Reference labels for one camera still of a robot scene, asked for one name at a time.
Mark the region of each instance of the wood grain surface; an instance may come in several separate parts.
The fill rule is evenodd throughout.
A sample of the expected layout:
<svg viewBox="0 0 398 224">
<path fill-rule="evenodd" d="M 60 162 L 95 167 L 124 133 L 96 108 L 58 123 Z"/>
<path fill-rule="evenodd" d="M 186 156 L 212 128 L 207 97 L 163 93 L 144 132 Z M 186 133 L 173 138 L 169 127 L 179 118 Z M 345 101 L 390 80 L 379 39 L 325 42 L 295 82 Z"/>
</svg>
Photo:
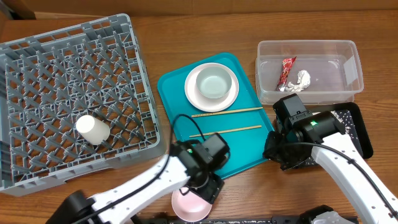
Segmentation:
<svg viewBox="0 0 398 224">
<path fill-rule="evenodd" d="M 90 19 L 7 21 L 1 42 L 79 24 Z M 157 81 L 172 70 L 220 52 L 235 54 L 252 86 L 257 45 L 262 40 L 353 40 L 358 47 L 365 89 L 355 96 L 361 108 L 374 155 L 368 164 L 398 195 L 398 11 L 299 12 L 222 16 L 133 17 L 146 58 L 150 85 L 169 132 Z M 271 120 L 274 112 L 264 107 Z M 99 171 L 67 184 L 23 197 L 0 195 L 0 223 L 44 223 L 72 192 L 87 196 L 112 189 L 148 169 L 153 159 L 118 170 Z M 141 212 L 173 215 L 170 194 Z M 332 178 L 321 168 L 282 172 L 266 162 L 226 180 L 211 218 L 298 215 L 318 205 L 340 215 L 356 215 Z"/>
</svg>

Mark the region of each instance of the teal tray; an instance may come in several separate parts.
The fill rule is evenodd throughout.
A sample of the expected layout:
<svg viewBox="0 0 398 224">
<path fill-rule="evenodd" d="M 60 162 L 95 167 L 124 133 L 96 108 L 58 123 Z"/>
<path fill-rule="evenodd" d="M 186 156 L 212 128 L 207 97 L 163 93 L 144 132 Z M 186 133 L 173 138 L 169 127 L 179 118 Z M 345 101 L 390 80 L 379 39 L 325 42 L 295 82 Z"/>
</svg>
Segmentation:
<svg viewBox="0 0 398 224">
<path fill-rule="evenodd" d="M 188 101 L 184 92 L 184 84 L 186 77 L 192 69 L 198 65 L 209 62 L 220 63 L 227 66 L 238 78 L 238 97 L 226 110 L 262 106 L 239 60 L 233 54 L 222 53 L 169 72 L 160 78 L 157 83 L 157 89 L 170 121 L 173 121 L 174 117 L 180 113 L 189 116 L 205 113 L 196 109 Z M 257 129 L 221 134 L 231 149 L 231 158 L 221 170 L 216 172 L 221 178 L 225 179 L 266 161 L 262 158 L 262 152 L 264 151 L 268 132 L 272 131 L 274 128 L 264 110 L 206 116 L 194 119 L 204 133 L 254 125 L 262 126 Z M 174 133 L 176 138 L 180 141 L 193 139 L 189 138 L 189 136 L 199 134 L 195 125 L 187 118 L 180 118 L 176 122 Z"/>
</svg>

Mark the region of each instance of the crumpled foil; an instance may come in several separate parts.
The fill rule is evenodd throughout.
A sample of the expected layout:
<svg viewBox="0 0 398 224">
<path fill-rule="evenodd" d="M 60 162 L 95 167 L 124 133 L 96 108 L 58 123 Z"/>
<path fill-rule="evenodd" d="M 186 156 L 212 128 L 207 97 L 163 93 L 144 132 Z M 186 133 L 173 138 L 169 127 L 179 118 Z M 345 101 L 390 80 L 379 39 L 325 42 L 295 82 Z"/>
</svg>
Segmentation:
<svg viewBox="0 0 398 224">
<path fill-rule="evenodd" d="M 286 91 L 302 91 L 311 84 L 311 76 L 306 70 L 301 70 L 297 74 L 297 85 L 289 82 Z"/>
</svg>

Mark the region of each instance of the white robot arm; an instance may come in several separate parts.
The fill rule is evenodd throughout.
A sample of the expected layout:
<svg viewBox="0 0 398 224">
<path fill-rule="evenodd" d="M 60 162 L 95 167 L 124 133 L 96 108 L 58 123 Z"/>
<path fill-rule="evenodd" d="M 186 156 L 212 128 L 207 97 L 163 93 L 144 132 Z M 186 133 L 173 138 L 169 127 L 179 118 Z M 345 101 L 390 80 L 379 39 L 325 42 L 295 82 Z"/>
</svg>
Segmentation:
<svg viewBox="0 0 398 224">
<path fill-rule="evenodd" d="M 90 198 L 81 191 L 71 194 L 46 224 L 126 223 L 158 198 L 183 186 L 214 203 L 224 185 L 214 171 L 228 159 L 229 147 L 217 133 L 203 143 L 177 141 L 169 155 L 126 183 Z"/>
<path fill-rule="evenodd" d="M 335 133 L 323 138 L 323 145 L 332 147 L 354 159 L 372 181 L 380 189 L 383 196 L 398 211 L 398 200 L 390 190 L 381 182 L 377 175 L 371 170 L 361 155 L 357 152 L 351 138 L 347 134 Z M 398 223 L 391 211 L 381 200 L 380 195 L 373 186 L 360 173 L 360 171 L 345 158 L 322 147 L 313 147 L 311 156 L 315 162 L 320 164 L 335 180 L 337 185 L 351 202 L 363 223 L 393 224 Z"/>
<path fill-rule="evenodd" d="M 273 108 L 280 128 L 278 133 L 269 133 L 265 158 L 281 163 L 286 170 L 311 156 L 332 176 L 364 223 L 398 223 L 397 197 L 365 163 L 331 112 L 312 115 L 296 94 L 281 98 Z M 343 223 L 332 213 L 319 215 L 301 223 Z"/>
</svg>

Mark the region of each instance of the gray dish rack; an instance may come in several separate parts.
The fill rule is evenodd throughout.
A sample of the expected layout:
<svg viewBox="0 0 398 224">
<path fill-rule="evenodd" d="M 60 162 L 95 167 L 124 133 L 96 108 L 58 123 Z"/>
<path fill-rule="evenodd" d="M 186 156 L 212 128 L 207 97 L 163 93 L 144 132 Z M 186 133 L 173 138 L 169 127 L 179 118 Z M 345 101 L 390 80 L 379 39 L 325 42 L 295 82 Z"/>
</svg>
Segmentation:
<svg viewBox="0 0 398 224">
<path fill-rule="evenodd" d="M 0 44 L 0 70 L 0 86 L 7 86 L 7 99 L 0 91 L 1 118 L 9 120 L 1 128 L 1 193 L 26 195 L 165 153 L 126 14 Z M 84 114 L 111 128 L 98 146 L 75 129 Z"/>
</svg>

